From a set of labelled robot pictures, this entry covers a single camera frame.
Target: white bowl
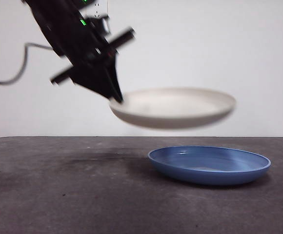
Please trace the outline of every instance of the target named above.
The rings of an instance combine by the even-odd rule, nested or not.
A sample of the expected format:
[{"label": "white bowl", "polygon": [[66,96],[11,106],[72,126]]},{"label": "white bowl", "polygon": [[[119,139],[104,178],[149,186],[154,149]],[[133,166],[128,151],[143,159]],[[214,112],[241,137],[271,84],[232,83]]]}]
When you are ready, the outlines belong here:
[{"label": "white bowl", "polygon": [[176,129],[209,124],[227,116],[236,100],[225,93],[198,88],[160,88],[126,93],[120,104],[110,99],[121,120],[148,128]]}]

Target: dark gray tabletop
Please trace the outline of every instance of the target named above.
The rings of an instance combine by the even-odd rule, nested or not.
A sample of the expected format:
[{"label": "dark gray tabletop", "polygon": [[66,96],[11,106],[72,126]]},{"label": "dark gray tabletop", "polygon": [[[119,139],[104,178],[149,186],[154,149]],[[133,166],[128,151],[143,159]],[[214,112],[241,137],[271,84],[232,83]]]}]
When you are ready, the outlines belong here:
[{"label": "dark gray tabletop", "polygon": [[[157,173],[153,149],[211,145],[268,157],[249,184]],[[0,234],[283,234],[283,138],[0,138]]]}]

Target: white backdrop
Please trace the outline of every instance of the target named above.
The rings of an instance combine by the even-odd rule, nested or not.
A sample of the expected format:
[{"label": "white backdrop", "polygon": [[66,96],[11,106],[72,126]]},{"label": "white backdrop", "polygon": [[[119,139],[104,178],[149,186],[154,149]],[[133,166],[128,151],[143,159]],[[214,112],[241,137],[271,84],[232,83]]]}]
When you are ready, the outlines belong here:
[{"label": "white backdrop", "polygon": [[[70,81],[49,78],[69,62],[32,48],[24,77],[0,86],[5,136],[283,136],[283,0],[109,0],[112,33],[132,26],[136,40],[119,50],[123,92],[195,86],[233,95],[225,121],[157,131],[118,120],[108,101]],[[48,44],[30,9],[0,0],[0,79],[14,75],[25,42]]]}]

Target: blue plate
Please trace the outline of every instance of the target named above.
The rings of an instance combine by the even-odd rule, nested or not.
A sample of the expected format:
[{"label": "blue plate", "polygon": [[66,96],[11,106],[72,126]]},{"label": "blue plate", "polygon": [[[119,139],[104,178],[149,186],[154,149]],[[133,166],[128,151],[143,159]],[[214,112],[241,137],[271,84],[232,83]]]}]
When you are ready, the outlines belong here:
[{"label": "blue plate", "polygon": [[211,146],[174,146],[148,154],[155,168],[175,179],[207,185],[236,185],[261,177],[268,158],[248,151]]}]

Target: cable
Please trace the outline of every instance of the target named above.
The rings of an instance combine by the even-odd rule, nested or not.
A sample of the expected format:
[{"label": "cable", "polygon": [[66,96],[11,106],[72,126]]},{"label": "cable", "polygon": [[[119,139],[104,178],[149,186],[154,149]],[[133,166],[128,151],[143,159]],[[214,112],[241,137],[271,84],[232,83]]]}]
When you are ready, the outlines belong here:
[{"label": "cable", "polygon": [[23,75],[24,70],[26,68],[27,62],[28,62],[28,49],[29,47],[38,47],[38,48],[42,48],[42,49],[46,49],[46,50],[53,50],[52,47],[49,46],[44,46],[44,45],[39,45],[39,44],[35,44],[35,43],[26,43],[24,45],[24,59],[23,59],[23,64],[22,67],[20,68],[19,72],[16,74],[15,77],[13,77],[12,79],[8,80],[8,81],[0,81],[0,85],[8,85],[8,84],[12,84],[15,83],[18,79],[20,79],[20,77]]}]

